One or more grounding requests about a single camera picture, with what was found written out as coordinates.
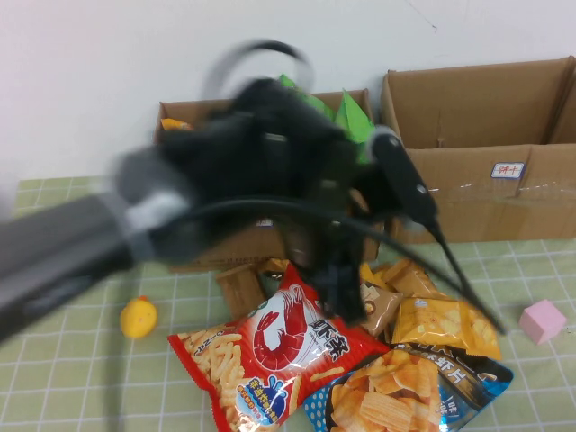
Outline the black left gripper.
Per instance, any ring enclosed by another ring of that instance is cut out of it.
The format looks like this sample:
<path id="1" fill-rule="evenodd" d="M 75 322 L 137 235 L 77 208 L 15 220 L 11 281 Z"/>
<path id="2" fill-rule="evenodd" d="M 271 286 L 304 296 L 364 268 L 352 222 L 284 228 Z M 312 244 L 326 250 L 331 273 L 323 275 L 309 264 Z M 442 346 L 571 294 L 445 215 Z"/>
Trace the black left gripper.
<path id="1" fill-rule="evenodd" d="M 274 187 L 265 216 L 280 230 L 288 259 L 311 271 L 323 313 L 356 326 L 365 320 L 358 267 L 336 264 L 356 261 L 361 242 L 312 210 L 349 210 L 357 145 L 323 115 L 269 116 L 265 132 Z"/>

